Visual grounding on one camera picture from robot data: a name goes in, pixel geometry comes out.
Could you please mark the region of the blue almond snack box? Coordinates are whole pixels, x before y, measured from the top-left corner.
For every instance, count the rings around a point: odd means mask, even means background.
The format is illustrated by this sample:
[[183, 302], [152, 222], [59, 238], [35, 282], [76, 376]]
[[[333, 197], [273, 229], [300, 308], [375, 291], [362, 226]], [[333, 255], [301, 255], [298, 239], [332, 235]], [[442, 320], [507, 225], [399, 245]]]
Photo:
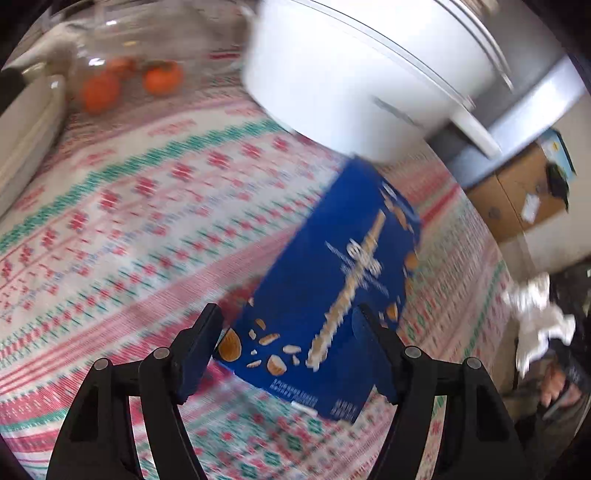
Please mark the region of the blue almond snack box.
[[353, 311], [366, 305], [397, 328], [420, 243], [421, 220], [404, 196], [371, 163], [349, 159], [215, 359], [281, 400], [355, 422], [377, 381]]

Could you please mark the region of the white tissue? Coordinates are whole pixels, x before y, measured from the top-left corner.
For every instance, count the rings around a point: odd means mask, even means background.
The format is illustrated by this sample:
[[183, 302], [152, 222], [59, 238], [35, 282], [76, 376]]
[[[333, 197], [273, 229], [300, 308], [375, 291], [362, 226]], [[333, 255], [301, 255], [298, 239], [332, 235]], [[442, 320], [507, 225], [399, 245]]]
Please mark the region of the white tissue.
[[576, 330], [575, 317], [564, 314], [550, 300], [548, 273], [522, 284], [512, 282], [502, 293], [502, 300], [519, 325], [515, 367], [522, 378], [532, 363], [545, 356], [552, 340], [566, 347], [571, 345]]

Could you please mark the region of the patterned red green tablecloth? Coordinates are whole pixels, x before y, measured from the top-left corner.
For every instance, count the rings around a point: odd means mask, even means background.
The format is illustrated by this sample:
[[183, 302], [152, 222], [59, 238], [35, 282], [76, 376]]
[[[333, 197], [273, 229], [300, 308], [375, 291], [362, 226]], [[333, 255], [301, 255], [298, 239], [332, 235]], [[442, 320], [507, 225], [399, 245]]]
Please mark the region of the patterned red green tablecloth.
[[[332, 181], [342, 158], [280, 130], [236, 75], [112, 115], [68, 112], [1, 216], [1, 437], [45, 479], [93, 360], [142, 359], [208, 302], [228, 320]], [[492, 367], [510, 279], [492, 234], [428, 147], [386, 167], [423, 234], [402, 338]], [[297, 412], [212, 362], [181, 407], [211, 479], [363, 479], [394, 414], [372, 394], [353, 426]]]

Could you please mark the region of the brown cardboard box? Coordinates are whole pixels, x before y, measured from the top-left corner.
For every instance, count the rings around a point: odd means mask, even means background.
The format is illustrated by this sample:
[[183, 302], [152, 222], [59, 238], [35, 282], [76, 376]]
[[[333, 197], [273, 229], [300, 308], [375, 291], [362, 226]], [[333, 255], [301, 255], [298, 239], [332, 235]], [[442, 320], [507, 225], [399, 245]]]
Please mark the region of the brown cardboard box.
[[495, 240], [503, 243], [568, 211], [569, 180], [575, 175], [562, 136], [550, 130], [467, 195]]

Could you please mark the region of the stacked white plates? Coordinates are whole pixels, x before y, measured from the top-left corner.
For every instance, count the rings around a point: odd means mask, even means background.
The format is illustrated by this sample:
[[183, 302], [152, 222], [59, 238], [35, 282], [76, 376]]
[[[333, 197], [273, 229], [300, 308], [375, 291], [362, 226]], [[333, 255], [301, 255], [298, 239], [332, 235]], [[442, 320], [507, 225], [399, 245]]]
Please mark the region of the stacked white plates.
[[1, 212], [18, 200], [60, 132], [66, 80], [42, 76], [29, 83], [1, 115]]

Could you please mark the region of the white electric cooking pot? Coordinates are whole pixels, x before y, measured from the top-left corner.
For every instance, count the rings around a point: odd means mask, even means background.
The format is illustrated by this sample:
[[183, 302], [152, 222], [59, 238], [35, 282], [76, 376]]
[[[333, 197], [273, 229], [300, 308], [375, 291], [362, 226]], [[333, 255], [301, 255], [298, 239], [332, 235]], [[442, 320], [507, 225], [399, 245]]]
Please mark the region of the white electric cooking pot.
[[465, 3], [260, 1], [242, 12], [242, 84], [284, 129], [387, 163], [454, 124], [500, 154], [474, 100], [510, 68]]

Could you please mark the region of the dark grey refrigerator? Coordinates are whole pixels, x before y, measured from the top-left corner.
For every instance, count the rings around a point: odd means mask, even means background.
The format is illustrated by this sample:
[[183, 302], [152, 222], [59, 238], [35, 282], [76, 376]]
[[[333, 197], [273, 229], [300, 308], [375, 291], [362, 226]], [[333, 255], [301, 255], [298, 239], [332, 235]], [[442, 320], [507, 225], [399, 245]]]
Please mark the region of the dark grey refrigerator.
[[499, 6], [499, 13], [485, 24], [507, 57], [513, 88], [498, 80], [475, 100], [474, 115], [501, 153], [486, 157], [452, 124], [428, 140], [464, 188], [501, 168], [553, 126], [585, 91], [567, 50], [526, 2], [501, 1]]

